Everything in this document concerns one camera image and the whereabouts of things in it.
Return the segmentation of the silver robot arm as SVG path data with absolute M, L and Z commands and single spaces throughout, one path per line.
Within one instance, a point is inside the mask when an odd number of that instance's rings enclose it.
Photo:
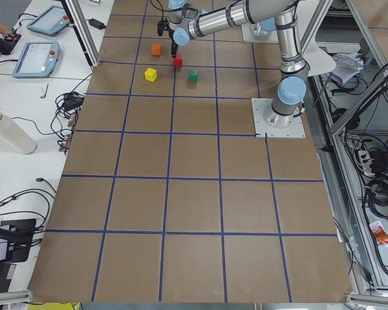
M 236 1 L 211 12 L 187 1 L 169 1 L 168 8 L 169 17 L 158 25 L 158 31 L 169 32 L 175 47 L 184 47 L 196 38 L 228 28 L 274 18 L 281 53 L 281 80 L 275 98 L 264 111 L 264 120 L 276 129 L 291 124 L 297 117 L 295 109 L 306 95 L 309 73 L 298 30 L 297 1 Z
M 255 36 L 267 36 L 273 31 L 275 31 L 274 17 L 250 25 L 250 32 Z

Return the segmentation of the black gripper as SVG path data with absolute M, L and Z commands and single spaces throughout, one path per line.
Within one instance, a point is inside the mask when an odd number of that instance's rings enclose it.
M 178 43 L 178 32 L 176 30 L 170 31 L 170 38 L 173 40 L 171 42 L 171 55 L 175 56 L 178 51 L 178 45 L 176 44 Z

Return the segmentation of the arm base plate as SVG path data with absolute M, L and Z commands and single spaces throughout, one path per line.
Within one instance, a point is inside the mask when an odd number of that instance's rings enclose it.
M 276 31 L 265 31 L 261 28 L 260 24 L 243 24 L 241 31 L 244 42 L 278 44 Z
M 280 116 L 272 110 L 271 98 L 252 98 L 252 113 L 257 138 L 306 138 L 299 109 L 289 116 Z

